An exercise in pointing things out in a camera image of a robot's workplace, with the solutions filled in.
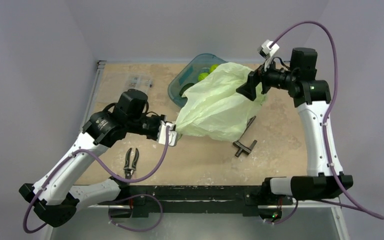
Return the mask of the light green plastic bag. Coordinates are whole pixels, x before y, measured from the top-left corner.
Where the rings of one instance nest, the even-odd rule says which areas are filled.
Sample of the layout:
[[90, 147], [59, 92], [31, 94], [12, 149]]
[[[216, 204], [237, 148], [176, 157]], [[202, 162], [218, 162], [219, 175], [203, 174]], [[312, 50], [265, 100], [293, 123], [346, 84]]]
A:
[[181, 135], [209, 137], [217, 141], [235, 142], [246, 130], [248, 120], [257, 115], [268, 96], [256, 87], [254, 101], [236, 92], [247, 82], [251, 68], [227, 62], [219, 65], [204, 80], [188, 88], [183, 96], [186, 104], [175, 121]]

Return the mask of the green fake apple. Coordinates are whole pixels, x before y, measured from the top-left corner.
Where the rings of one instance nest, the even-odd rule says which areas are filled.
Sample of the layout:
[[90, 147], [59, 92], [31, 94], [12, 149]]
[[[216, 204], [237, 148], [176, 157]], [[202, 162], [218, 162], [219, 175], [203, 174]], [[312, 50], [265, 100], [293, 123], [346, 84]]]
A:
[[218, 64], [213, 64], [213, 65], [209, 68], [209, 73], [211, 74], [212, 72], [214, 72], [218, 66], [219, 66]]

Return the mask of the green fake lime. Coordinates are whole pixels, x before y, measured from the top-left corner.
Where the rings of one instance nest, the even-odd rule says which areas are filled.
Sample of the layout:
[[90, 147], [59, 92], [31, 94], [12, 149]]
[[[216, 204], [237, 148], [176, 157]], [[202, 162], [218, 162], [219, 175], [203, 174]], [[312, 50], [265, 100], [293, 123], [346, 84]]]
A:
[[203, 81], [208, 75], [209, 75], [208, 72], [200, 73], [200, 74], [198, 75], [198, 77], [197, 77], [197, 81], [198, 81], [198, 82]]

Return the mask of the teal plastic bin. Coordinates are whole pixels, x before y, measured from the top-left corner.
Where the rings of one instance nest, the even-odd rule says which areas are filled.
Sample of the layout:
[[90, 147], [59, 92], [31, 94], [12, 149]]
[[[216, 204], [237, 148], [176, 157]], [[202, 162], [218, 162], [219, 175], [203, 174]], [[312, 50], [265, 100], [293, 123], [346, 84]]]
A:
[[182, 97], [183, 92], [198, 83], [199, 75], [210, 73], [213, 65], [224, 64], [227, 61], [211, 53], [197, 55], [168, 85], [167, 93], [174, 104], [182, 108], [187, 103], [187, 98]]

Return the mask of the dark green fake avocado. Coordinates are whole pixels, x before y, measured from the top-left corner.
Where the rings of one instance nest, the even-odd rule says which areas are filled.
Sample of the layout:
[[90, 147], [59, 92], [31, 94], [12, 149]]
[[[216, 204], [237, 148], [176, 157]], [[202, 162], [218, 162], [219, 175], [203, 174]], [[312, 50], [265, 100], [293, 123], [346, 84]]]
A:
[[181, 98], [183, 98], [183, 95], [184, 95], [185, 91], [187, 91], [189, 88], [193, 87], [194, 85], [195, 85], [195, 84], [192, 83], [192, 82], [185, 84], [185, 85], [180, 89], [180, 91], [179, 91], [179, 96], [180, 96]]

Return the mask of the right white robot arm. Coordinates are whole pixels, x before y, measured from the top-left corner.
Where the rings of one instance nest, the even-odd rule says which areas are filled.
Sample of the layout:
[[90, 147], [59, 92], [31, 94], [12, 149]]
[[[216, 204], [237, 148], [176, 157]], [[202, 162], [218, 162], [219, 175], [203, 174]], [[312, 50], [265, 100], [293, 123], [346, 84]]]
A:
[[289, 69], [260, 65], [247, 76], [236, 92], [255, 101], [257, 94], [271, 88], [286, 90], [300, 117], [307, 151], [307, 174], [291, 177], [267, 177], [260, 196], [268, 204], [280, 196], [298, 201], [327, 200], [353, 186], [351, 175], [344, 174], [338, 159], [330, 127], [328, 109], [332, 98], [329, 84], [316, 79], [318, 53], [313, 48], [297, 47], [291, 52]]

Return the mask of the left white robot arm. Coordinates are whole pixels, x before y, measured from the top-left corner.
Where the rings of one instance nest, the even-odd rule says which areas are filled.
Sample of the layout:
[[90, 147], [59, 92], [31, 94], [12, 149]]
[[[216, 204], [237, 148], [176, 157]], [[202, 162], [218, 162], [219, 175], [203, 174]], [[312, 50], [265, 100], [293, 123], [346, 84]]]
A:
[[[140, 90], [129, 89], [117, 102], [90, 116], [67, 153], [44, 177], [20, 187], [19, 193], [29, 204], [28, 211], [34, 211], [45, 226], [57, 228], [89, 206], [109, 201], [118, 205], [126, 203], [127, 187], [135, 180], [112, 171], [100, 156], [127, 134], [145, 136], [165, 149], [177, 142], [175, 124], [167, 121], [163, 114], [150, 114], [148, 96]], [[110, 177], [93, 185], [76, 185], [93, 162]]]

